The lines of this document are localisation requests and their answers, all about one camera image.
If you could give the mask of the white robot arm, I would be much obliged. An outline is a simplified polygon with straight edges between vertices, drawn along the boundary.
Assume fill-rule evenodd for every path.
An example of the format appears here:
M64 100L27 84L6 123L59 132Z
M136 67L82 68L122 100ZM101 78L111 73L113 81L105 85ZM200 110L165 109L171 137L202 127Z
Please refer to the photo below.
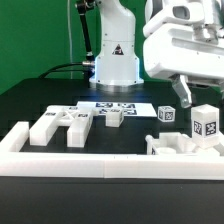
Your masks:
M125 91L149 77L169 80L181 106L192 105L189 86L217 86L224 97L224 0L146 0L143 58L134 51L135 16L120 0L78 0L90 84Z

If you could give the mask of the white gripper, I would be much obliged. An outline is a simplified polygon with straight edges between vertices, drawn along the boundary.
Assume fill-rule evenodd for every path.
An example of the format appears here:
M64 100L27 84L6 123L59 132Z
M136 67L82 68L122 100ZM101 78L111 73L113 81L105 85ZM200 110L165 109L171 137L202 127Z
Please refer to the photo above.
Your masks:
M189 83L224 83L224 0L146 0L143 59L151 78L172 80L182 108Z

